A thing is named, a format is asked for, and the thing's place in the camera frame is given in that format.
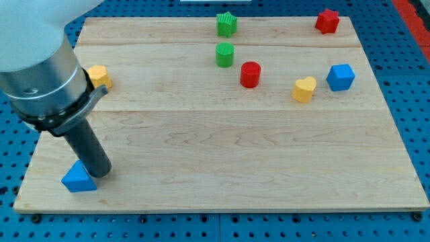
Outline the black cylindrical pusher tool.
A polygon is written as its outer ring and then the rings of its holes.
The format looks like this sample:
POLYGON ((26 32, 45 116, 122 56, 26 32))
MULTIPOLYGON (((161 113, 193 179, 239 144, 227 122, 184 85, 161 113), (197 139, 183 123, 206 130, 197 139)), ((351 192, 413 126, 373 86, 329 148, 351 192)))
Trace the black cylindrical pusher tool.
POLYGON ((92 177, 110 172, 112 163, 86 119, 67 131, 64 138, 92 177))

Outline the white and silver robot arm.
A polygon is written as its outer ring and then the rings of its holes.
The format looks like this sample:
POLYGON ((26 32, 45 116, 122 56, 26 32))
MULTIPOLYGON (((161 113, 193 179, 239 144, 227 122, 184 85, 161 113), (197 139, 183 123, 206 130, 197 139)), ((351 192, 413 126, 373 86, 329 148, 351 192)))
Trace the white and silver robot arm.
POLYGON ((62 136, 93 177, 112 164, 86 117, 107 94, 80 65, 65 26, 101 0, 2 1, 1 90, 31 128, 62 136))

